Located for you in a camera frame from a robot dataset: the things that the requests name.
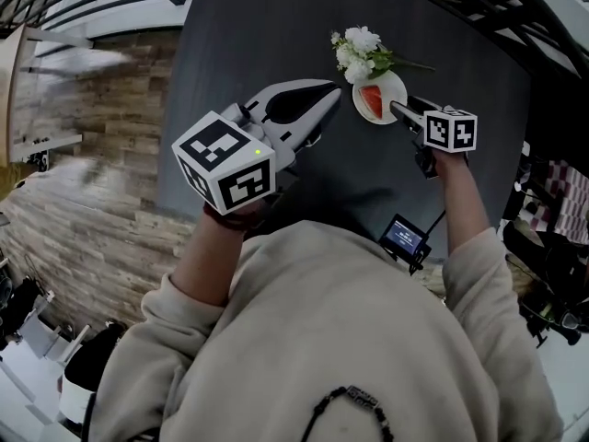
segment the wood paneling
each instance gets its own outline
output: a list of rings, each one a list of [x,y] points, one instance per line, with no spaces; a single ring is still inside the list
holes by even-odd
[[[143,294],[171,271],[190,222],[153,209],[157,155],[178,31],[128,35],[43,57],[18,80],[15,123],[27,138],[72,130],[82,145],[52,152],[0,204],[0,247],[22,273],[31,258],[56,298],[43,317],[75,331],[141,319]]]

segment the white plate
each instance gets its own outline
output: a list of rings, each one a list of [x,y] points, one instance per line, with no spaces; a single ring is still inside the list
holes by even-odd
[[[360,88],[371,85],[377,85],[380,88],[380,95],[383,100],[382,120],[376,118],[376,116],[368,109],[362,99],[362,95],[360,95]],[[352,87],[352,100],[358,112],[367,121],[373,122],[374,124],[391,124],[397,120],[397,117],[390,111],[390,102],[395,100],[402,105],[407,105],[407,89],[397,74],[388,71],[380,77],[354,84]]]

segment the black necklace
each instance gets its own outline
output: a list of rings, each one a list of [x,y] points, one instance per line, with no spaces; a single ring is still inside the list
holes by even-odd
[[[362,391],[354,386],[349,386],[348,388],[337,388],[336,390],[332,391],[330,394],[325,396],[323,400],[321,400],[321,402],[317,406],[315,406],[315,408],[313,409],[313,417],[311,417],[311,420],[309,421],[309,424],[306,427],[301,442],[306,442],[309,439],[309,435],[313,430],[315,421],[319,418],[321,414],[325,412],[325,409],[328,407],[328,405],[336,398],[339,398],[342,394],[345,394],[350,400],[352,400],[354,404],[357,404],[361,408],[371,411],[375,415],[376,420],[378,421],[378,425],[380,425],[380,432],[383,435],[383,442],[393,441],[394,437],[390,433],[387,417],[385,416],[383,410],[380,408],[380,403],[378,402],[378,400],[374,396],[368,394],[366,391]]]

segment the dark gray table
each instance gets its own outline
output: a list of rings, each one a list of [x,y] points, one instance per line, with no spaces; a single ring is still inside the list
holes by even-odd
[[[418,170],[412,135],[398,122],[377,126],[361,118],[336,70],[330,32],[356,25],[379,33],[399,55],[436,67],[396,70],[411,95],[479,115],[470,165],[496,225],[524,140],[529,77],[484,36],[425,0],[193,0],[167,100],[157,205],[200,213],[202,200],[170,146],[207,111],[245,102],[271,83],[326,78],[343,86],[341,107],[321,141],[298,158],[303,193],[293,195],[293,208],[328,194],[376,238],[395,213],[427,229],[443,210],[442,194],[438,181]],[[445,256],[445,222],[430,245],[433,257]]]

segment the small display screen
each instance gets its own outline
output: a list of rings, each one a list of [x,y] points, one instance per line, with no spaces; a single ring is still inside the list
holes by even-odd
[[[399,221],[395,221],[387,232],[387,239],[413,255],[422,241],[422,236],[414,233]]]

